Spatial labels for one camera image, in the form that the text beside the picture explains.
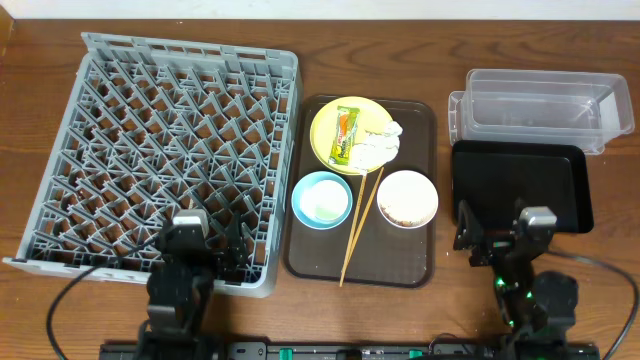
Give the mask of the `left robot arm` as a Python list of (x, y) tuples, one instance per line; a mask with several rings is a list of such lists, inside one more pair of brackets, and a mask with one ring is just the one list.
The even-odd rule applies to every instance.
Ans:
[(200, 327), (213, 297), (214, 280), (232, 274), (248, 260), (241, 214), (223, 230), (227, 247), (207, 246), (208, 222), (201, 209), (181, 210), (163, 225), (155, 241), (164, 265), (147, 281), (148, 320), (140, 328), (135, 359), (213, 360), (225, 357), (217, 337)]

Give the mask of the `white bowl with rice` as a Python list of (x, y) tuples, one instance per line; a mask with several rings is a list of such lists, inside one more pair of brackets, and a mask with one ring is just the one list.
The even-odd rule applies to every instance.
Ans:
[(431, 222), (439, 196), (425, 175), (400, 170), (386, 176), (377, 190), (377, 206), (383, 217), (401, 229), (417, 229)]

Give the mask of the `green snack wrapper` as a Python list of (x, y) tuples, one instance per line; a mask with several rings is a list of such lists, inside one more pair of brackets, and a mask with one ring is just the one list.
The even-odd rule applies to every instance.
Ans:
[(331, 146), (329, 163), (348, 165), (358, 129), (360, 109), (356, 107), (338, 106), (337, 110), (336, 134)]

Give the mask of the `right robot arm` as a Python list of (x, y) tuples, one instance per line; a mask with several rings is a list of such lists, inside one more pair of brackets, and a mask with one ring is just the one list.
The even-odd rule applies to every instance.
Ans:
[(566, 332), (576, 323), (577, 281), (563, 273), (536, 273), (533, 261), (546, 253), (556, 230), (547, 207), (516, 203), (509, 230), (487, 230), (468, 202), (458, 205), (453, 249), (470, 252), (472, 267), (488, 266), (504, 322), (512, 329), (501, 338), (496, 359), (568, 359)]

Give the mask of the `white napkin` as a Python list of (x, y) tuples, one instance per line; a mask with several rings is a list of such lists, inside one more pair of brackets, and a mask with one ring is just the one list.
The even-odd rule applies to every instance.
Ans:
[(364, 141), (352, 147), (349, 166), (364, 174), (390, 162), (399, 152), (402, 132), (395, 121), (387, 123), (381, 133), (366, 131)]

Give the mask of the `white paper cup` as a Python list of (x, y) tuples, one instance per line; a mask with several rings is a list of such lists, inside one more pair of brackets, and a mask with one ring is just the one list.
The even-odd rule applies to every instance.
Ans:
[(349, 197), (343, 186), (334, 180), (322, 180), (306, 190), (300, 208), (309, 218), (329, 223), (338, 220), (347, 210)]

